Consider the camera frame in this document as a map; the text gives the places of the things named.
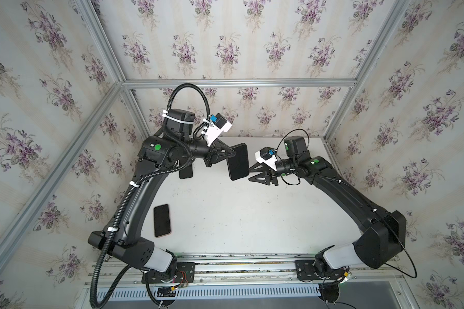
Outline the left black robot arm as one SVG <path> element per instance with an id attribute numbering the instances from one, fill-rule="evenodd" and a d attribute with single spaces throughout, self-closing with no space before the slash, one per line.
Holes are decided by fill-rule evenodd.
<path id="1" fill-rule="evenodd" d="M 181 109 L 162 113 L 161 128 L 142 144 L 137 155 L 134 176 L 115 214 L 103 230 L 90 234 L 88 242 L 101 251 L 96 271 L 107 256 L 143 271 L 173 274 L 177 259 L 173 253 L 155 246 L 141 236 L 143 224 L 157 191 L 171 173 L 184 174 L 196 158 L 211 167 L 235 155 L 235 151 L 219 140 L 229 131 L 231 122 L 220 113 L 204 119 L 199 130 L 202 138 L 194 138 L 195 114 Z"/>

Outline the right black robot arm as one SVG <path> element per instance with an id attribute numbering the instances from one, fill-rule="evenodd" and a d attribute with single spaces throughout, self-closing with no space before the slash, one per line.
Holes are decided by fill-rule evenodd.
<path id="1" fill-rule="evenodd" d="M 405 250 L 407 220 L 399 211 L 389 212 L 364 196 L 343 179 L 323 157 L 311 156 L 301 136 L 283 139 L 287 157 L 265 147 L 255 154 L 250 182 L 277 185 L 278 178 L 294 174 L 327 194 L 357 224 L 361 236 L 346 245 L 333 245 L 320 251 L 313 263 L 317 274 L 326 277 L 334 270 L 365 265 L 378 269 Z"/>

